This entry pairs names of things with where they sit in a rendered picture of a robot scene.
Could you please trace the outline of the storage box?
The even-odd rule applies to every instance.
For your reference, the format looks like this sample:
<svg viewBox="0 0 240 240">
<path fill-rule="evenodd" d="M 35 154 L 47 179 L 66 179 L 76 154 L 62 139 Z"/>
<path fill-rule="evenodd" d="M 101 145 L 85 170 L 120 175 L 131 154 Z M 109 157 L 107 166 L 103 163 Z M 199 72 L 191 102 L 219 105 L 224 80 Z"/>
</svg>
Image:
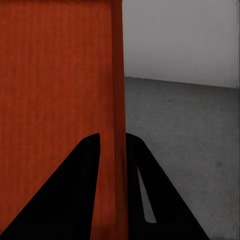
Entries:
<svg viewBox="0 0 240 240">
<path fill-rule="evenodd" d="M 0 0 L 0 235 L 97 133 L 90 240 L 129 240 L 122 0 Z"/>
</svg>

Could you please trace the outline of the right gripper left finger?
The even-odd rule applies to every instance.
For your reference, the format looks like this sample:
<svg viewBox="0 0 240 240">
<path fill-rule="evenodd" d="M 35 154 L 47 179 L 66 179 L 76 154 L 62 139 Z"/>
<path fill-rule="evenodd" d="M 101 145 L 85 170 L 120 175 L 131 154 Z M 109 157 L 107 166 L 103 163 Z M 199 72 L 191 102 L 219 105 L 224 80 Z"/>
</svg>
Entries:
<svg viewBox="0 0 240 240">
<path fill-rule="evenodd" d="M 90 240 L 100 134 L 84 139 L 0 235 L 0 240 Z"/>
</svg>

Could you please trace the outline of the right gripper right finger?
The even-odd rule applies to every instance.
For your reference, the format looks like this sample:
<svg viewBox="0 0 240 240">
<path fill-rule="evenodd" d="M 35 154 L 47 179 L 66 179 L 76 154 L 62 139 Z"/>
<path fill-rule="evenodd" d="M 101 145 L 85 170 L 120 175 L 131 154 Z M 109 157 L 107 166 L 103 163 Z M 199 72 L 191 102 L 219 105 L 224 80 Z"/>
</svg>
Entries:
<svg viewBox="0 0 240 240">
<path fill-rule="evenodd" d="M 144 141 L 126 133 L 129 240 L 210 240 Z M 145 220 L 138 168 L 156 223 Z"/>
</svg>

